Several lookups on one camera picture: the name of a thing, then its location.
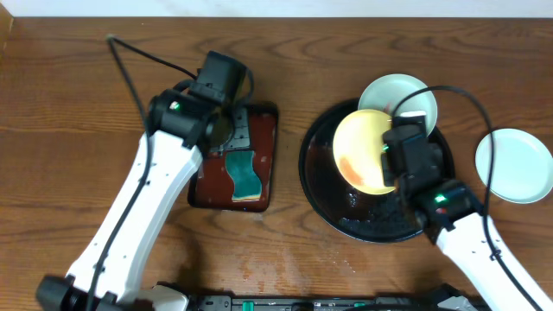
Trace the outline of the round black serving tray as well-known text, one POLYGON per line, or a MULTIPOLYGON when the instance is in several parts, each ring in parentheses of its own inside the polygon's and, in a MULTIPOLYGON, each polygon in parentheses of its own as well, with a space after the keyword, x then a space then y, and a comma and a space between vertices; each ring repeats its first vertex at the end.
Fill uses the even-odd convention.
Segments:
POLYGON ((358 108, 351 98, 323 112, 310 126, 299 154, 299 177, 313 209, 337 231, 364 242, 390 244, 423 233, 409 220, 394 193, 364 194, 342 177, 332 142, 339 123, 358 108))

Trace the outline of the black rectangular water tray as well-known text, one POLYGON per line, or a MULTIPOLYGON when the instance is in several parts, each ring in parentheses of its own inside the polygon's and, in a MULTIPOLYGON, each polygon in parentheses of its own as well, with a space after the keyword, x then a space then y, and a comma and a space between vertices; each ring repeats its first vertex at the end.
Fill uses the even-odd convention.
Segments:
POLYGON ((262 213, 270 203, 278 109, 272 102, 244 106, 232 140, 204 154, 190 181, 188 204, 196 208, 262 213))

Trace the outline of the pale green plate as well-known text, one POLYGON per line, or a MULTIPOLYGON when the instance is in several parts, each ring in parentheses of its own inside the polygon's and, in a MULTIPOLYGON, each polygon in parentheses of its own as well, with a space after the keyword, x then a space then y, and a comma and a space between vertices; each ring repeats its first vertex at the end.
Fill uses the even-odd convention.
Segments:
MULTIPOLYGON (((426 88, 421 80, 402 73, 388 74, 374 80, 362 93, 358 109, 382 111, 391 115, 397 104, 413 92, 426 88)), ((397 116, 412 112, 425 112, 427 134, 435 128, 437 121, 437 102, 431 91, 408 99, 397 111, 397 116)))
POLYGON ((481 181, 503 200, 530 204, 552 190, 552 155, 528 132, 500 129, 486 135, 474 160, 481 181))

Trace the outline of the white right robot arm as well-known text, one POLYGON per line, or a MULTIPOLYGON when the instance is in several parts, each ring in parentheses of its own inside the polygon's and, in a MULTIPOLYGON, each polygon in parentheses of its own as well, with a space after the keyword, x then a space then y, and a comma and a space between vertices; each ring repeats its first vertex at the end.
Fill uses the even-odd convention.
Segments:
POLYGON ((550 310, 551 298, 515 258, 484 205, 443 173, 440 149, 418 125, 382 135, 385 184, 430 242, 465 274, 491 310, 550 310))

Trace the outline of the yellow plate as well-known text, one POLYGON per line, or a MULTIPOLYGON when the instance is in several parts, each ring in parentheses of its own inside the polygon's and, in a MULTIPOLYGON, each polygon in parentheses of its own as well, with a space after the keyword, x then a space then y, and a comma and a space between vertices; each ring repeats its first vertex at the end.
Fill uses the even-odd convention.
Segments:
POLYGON ((377 110, 357 110, 338 124, 333 138, 333 157, 345 181, 364 194, 383 195, 395 190, 386 186, 381 155, 382 135, 391 128, 391 117, 377 110))

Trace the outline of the green scrubbing sponge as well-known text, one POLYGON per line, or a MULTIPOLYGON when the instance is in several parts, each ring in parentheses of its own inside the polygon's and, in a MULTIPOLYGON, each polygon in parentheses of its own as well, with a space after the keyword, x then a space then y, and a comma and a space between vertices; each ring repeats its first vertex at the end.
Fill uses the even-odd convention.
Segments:
POLYGON ((262 182, 254 171, 252 150, 226 154, 225 168, 233 183, 232 201, 255 201, 261 198, 262 182))

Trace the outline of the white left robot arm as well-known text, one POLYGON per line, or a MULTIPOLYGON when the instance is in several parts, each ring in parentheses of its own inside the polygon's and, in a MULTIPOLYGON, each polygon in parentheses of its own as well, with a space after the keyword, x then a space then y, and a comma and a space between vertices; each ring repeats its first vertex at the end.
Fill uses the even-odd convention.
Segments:
POLYGON ((65 276, 44 276, 36 300, 44 310, 124 310, 137 301, 185 309, 174 289, 141 288, 152 247, 182 189, 199 171, 203 149, 224 149, 248 96, 165 90, 152 98, 147 130, 104 222, 65 276))

